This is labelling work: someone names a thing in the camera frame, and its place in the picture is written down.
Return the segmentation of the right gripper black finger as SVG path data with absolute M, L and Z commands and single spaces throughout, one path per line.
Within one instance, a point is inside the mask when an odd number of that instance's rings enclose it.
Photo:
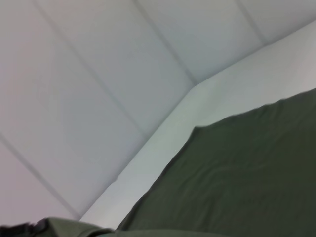
M 1 226 L 1 237 L 34 237 L 47 229 L 47 220 L 37 223 L 23 223 L 15 226 Z

